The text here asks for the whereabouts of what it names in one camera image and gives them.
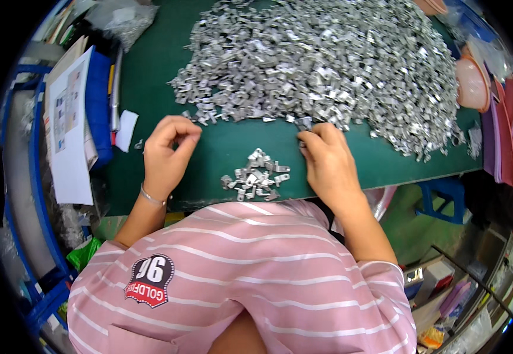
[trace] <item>silver bracelet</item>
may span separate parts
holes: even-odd
[[[144,197],[144,198],[147,198],[147,200],[149,202],[152,202],[154,204],[158,204],[160,206],[164,206],[166,205],[166,201],[159,201],[157,199],[154,199],[150,196],[150,194],[146,193],[146,191],[144,190],[144,182],[140,183],[140,194]]]

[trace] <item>person's right hand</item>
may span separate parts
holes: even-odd
[[[144,144],[144,190],[164,201],[182,180],[201,128],[181,116],[166,116]],[[179,146],[174,151],[173,145]]]
[[[338,215],[363,195],[345,135],[331,123],[319,123],[311,131],[299,132],[298,139],[306,144],[300,151],[306,158],[309,185]]]

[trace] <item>green floor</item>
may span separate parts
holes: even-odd
[[[422,193],[415,184],[398,187],[388,210],[380,221],[396,257],[401,265],[407,265],[417,260],[435,257],[437,252],[431,249],[435,244],[445,252],[454,254],[461,243],[465,226],[455,225],[430,216],[416,216],[415,208],[419,205]],[[453,204],[443,211],[450,214]],[[175,223],[183,217],[182,213],[168,215],[166,226]],[[93,234],[103,240],[112,239],[117,230],[126,220],[126,216],[109,216],[102,219],[101,224]]]

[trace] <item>green workbench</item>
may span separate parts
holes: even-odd
[[[160,10],[153,25],[124,56],[121,78],[120,109],[139,114],[130,152],[114,148],[108,166],[94,175],[107,185],[109,215],[128,215],[144,179],[142,151],[134,150],[139,139],[146,140],[160,119],[168,114],[181,114],[185,109],[193,115],[192,105],[174,102],[174,91],[166,84],[191,59],[191,52],[182,46],[189,43],[189,32],[199,19],[199,12],[209,10],[211,0],[154,1]],[[463,130],[479,121],[476,110],[461,108],[457,114]],[[416,162],[415,156],[403,157],[383,138],[369,137],[368,124],[351,125],[346,138],[357,163],[360,185],[364,189],[411,183],[450,176],[482,168],[482,158],[474,161],[467,155],[467,145],[448,147],[448,156],[434,151],[428,163]],[[203,127],[203,134],[189,162],[184,178],[173,193],[168,207],[171,211],[187,211],[204,206],[234,201],[237,191],[223,190],[220,178],[234,176],[234,169],[244,166],[255,148],[263,149],[273,160],[291,167],[290,180],[278,191],[281,199],[313,196],[306,181],[306,165],[298,150],[298,129],[283,119],[263,123],[245,119],[238,123],[219,121]]]

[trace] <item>blue rack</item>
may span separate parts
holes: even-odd
[[[40,281],[44,281],[45,278],[48,284],[54,284],[54,286],[48,291],[43,292],[38,280],[34,276],[34,273],[28,263],[25,252],[22,249],[19,241],[19,235],[17,233],[14,217],[11,210],[11,205],[8,198],[5,197],[5,218],[9,223],[9,227],[12,233],[12,239],[19,253],[19,258],[26,268],[26,272],[29,277],[27,282],[29,302],[31,308],[24,311],[25,322],[29,328],[30,333],[34,336],[39,336],[42,325],[46,323],[48,318],[53,315],[59,321],[63,328],[68,329],[67,323],[57,314],[58,308],[63,302],[68,300],[69,288],[71,283],[77,276],[75,269],[70,269],[63,257],[58,242],[55,239],[52,226],[48,218],[46,204],[44,201],[44,194],[42,190],[42,179],[40,175],[40,117],[42,114],[42,97],[45,90],[45,75],[52,70],[51,67],[41,65],[19,65],[14,73],[34,73],[39,76],[26,83],[17,84],[11,86],[11,89],[6,95],[5,105],[3,108],[4,116],[2,120],[2,132],[0,136],[0,143],[4,145],[6,125],[10,115],[10,107],[12,102],[12,95],[14,91],[19,89],[34,89],[34,96],[37,100],[34,105],[34,121],[32,124],[32,130],[30,132],[29,140],[29,171],[30,171],[30,184],[32,188],[32,194],[34,196],[34,206],[38,215],[38,221],[42,229],[42,234],[45,238],[46,244],[50,250],[52,258],[56,267],[46,274]]]

